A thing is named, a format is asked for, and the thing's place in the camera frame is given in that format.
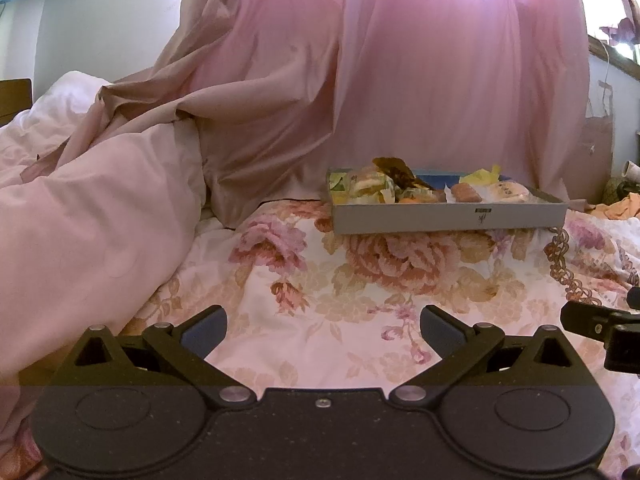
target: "yellow paper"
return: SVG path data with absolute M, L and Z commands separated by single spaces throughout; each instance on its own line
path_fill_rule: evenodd
M 478 170 L 460 177 L 460 184 L 466 182 L 470 186 L 490 186 L 500 180 L 500 166 L 494 164 L 491 171 Z

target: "white pillow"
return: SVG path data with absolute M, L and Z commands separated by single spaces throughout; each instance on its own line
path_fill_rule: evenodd
M 78 126 L 98 90 L 110 84 L 81 72 L 68 72 L 31 107 L 0 128 L 0 187 L 18 184 L 16 176 L 37 155 L 55 149 Z

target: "food box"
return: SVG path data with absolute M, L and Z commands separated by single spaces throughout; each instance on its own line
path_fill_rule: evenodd
M 326 176 L 334 232 L 339 235 L 561 228 L 569 206 L 559 198 L 531 187 L 527 189 L 539 199 L 535 203 L 335 203 L 330 177 L 333 173 L 348 171 L 351 170 L 329 170 Z M 414 170 L 414 174 L 437 189 L 451 187 L 464 176 L 463 173 L 421 170 Z

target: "wooden headboard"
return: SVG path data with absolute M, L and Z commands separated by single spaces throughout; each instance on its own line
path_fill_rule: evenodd
M 31 79 L 0 81 L 0 126 L 4 126 L 21 111 L 33 105 Z

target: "white wall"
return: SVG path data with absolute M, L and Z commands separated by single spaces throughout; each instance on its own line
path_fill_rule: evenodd
M 178 26 L 181 0 L 46 0 L 34 94 L 69 70 L 115 81 L 153 65 Z
M 590 99 L 596 115 L 602 115 L 602 87 L 607 62 L 590 56 Z M 620 176 L 626 161 L 638 161 L 640 150 L 636 132 L 640 130 L 640 81 L 614 66 L 609 67 L 607 82 L 613 86 L 614 147 L 612 176 Z
M 33 80 L 44 3 L 15 0 L 6 4 L 0 16 L 0 79 Z

